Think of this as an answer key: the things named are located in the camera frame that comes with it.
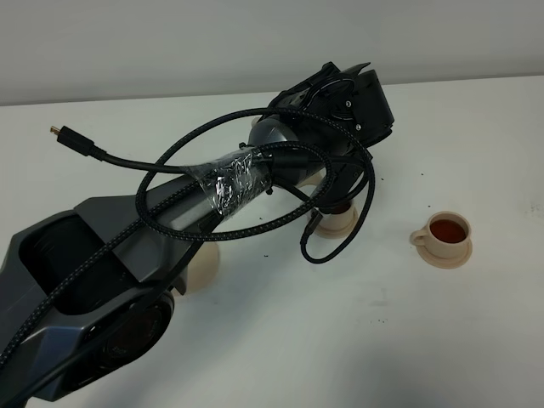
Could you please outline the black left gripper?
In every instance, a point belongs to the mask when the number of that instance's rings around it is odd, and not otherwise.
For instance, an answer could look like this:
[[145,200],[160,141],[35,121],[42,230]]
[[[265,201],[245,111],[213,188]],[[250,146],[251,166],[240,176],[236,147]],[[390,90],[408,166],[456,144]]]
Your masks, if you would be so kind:
[[[392,133],[394,116],[376,72],[365,71],[367,66],[363,63],[342,71],[327,62],[312,76],[281,91],[271,106],[322,116],[368,149]],[[334,212],[366,187],[366,155],[342,133],[323,122],[284,113],[273,114],[271,122],[276,139],[315,145],[330,156],[334,181],[316,203],[321,211]]]

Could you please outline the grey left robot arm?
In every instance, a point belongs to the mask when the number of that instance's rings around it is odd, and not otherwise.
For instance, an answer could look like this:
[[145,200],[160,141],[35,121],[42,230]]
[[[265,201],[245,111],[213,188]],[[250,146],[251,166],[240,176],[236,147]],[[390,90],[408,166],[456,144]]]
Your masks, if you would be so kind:
[[370,148],[393,114],[368,64],[326,63],[268,106],[188,133],[156,162],[108,154],[62,127],[75,152],[144,172],[134,195],[87,199],[15,234],[1,267],[1,404],[58,400],[147,353],[174,295],[218,268],[220,241],[306,217],[314,234],[358,234],[376,188]]

